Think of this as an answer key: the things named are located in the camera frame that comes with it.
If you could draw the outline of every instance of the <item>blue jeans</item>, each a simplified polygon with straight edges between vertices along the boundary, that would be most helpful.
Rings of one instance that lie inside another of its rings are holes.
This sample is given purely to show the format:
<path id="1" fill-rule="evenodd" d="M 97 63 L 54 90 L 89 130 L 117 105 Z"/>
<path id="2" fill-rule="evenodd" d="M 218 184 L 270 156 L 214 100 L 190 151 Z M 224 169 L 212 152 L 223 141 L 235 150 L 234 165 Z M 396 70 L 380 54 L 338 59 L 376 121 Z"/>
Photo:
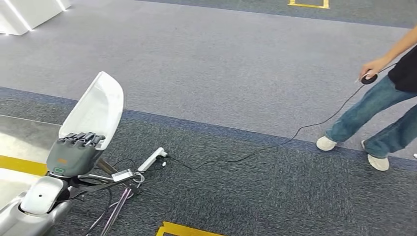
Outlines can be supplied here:
<path id="1" fill-rule="evenodd" d="M 394 83 L 385 76 L 326 131 L 326 137 L 334 142 L 344 142 L 378 112 L 416 96 L 417 93 L 396 90 Z M 388 153 L 404 149 L 416 137 L 417 105 L 395 123 L 366 140 L 365 151 L 376 158 L 386 158 Z"/>

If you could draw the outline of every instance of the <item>man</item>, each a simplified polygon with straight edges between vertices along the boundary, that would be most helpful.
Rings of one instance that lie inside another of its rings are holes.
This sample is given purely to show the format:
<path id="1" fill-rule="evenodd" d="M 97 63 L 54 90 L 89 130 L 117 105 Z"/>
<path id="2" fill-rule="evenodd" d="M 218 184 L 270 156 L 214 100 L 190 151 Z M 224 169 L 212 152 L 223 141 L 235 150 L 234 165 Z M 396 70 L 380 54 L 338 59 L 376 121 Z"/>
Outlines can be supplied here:
<path id="1" fill-rule="evenodd" d="M 359 77 L 369 73 L 367 78 L 371 78 L 416 43 L 417 26 L 383 57 L 364 64 Z M 323 151 L 332 150 L 338 142 L 348 140 L 378 112 L 416 96 L 417 46 L 325 132 L 325 136 L 317 141 L 317 147 Z M 389 169 L 388 153 L 404 149 L 416 137 L 417 105 L 395 123 L 362 141 L 362 147 L 368 153 L 369 164 L 379 171 L 386 171 Z"/>

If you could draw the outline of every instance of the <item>yellow floor marking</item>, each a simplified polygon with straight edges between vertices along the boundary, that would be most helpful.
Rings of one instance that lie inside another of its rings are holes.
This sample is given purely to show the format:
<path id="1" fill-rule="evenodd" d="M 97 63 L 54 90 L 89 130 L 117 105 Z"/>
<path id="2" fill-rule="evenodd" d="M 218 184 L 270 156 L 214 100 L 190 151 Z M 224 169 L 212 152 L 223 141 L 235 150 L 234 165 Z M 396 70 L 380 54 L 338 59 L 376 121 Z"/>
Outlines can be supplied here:
<path id="1" fill-rule="evenodd" d="M 24 172 L 37 176 L 44 176 L 48 171 L 46 164 L 8 156 L 0 156 L 0 168 Z"/>
<path id="2" fill-rule="evenodd" d="M 163 225 L 164 226 L 159 228 L 158 232 L 156 233 L 156 236 L 164 236 L 164 233 L 176 236 L 222 236 L 166 221 L 163 222 Z"/>
<path id="3" fill-rule="evenodd" d="M 309 4 L 302 4 L 302 3 L 296 3 L 296 0 L 290 0 L 290 3 L 288 5 L 290 6 L 303 6 L 303 7 L 313 7 L 313 8 L 322 8 L 322 9 L 330 9 L 330 4 L 328 2 L 329 0 L 323 0 L 323 5 L 309 5 Z"/>

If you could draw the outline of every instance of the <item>led light strip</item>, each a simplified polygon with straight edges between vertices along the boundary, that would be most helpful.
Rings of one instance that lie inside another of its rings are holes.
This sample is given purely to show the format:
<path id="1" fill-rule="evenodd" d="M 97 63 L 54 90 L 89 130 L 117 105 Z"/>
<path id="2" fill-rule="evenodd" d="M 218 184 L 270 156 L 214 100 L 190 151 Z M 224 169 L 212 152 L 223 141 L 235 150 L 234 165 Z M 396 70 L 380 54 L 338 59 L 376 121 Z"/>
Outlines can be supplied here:
<path id="1" fill-rule="evenodd" d="M 66 11 L 66 9 L 64 7 L 64 4 L 62 4 L 62 1 L 61 0 L 56 0 L 56 1 L 57 1 L 58 5 L 60 6 L 61 10 Z"/>
<path id="2" fill-rule="evenodd" d="M 3 32 L 6 36 L 8 36 L 9 35 L 9 32 L 7 32 L 7 29 L 6 29 L 6 27 L 4 27 L 3 25 L 0 25 L 0 32 Z"/>
<path id="3" fill-rule="evenodd" d="M 6 4 L 10 7 L 10 9 L 13 11 L 13 13 L 17 16 L 17 18 L 22 22 L 23 26 L 29 31 L 33 31 L 32 28 L 29 26 L 29 24 L 26 22 L 26 20 L 23 18 L 23 16 L 18 12 L 18 10 L 14 7 L 14 5 L 10 2 L 10 0 L 4 0 Z"/>

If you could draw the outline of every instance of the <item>white sneaker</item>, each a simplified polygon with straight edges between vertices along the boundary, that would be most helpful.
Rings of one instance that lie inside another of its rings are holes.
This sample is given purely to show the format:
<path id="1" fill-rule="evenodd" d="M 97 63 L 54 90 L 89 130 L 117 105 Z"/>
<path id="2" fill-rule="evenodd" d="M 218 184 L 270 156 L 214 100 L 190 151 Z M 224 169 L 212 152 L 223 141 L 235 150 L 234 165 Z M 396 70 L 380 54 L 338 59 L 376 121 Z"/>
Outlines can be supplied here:
<path id="1" fill-rule="evenodd" d="M 363 150 L 365 150 L 364 142 L 365 140 L 362 140 L 361 142 Z M 380 159 L 368 154 L 368 162 L 369 164 L 371 164 L 373 168 L 377 169 L 378 171 L 387 171 L 389 169 L 389 161 L 387 157 L 384 159 Z"/>
<path id="2" fill-rule="evenodd" d="M 336 142 L 333 142 L 326 136 L 319 138 L 316 142 L 316 146 L 322 151 L 330 151 L 336 146 L 336 144 Z"/>

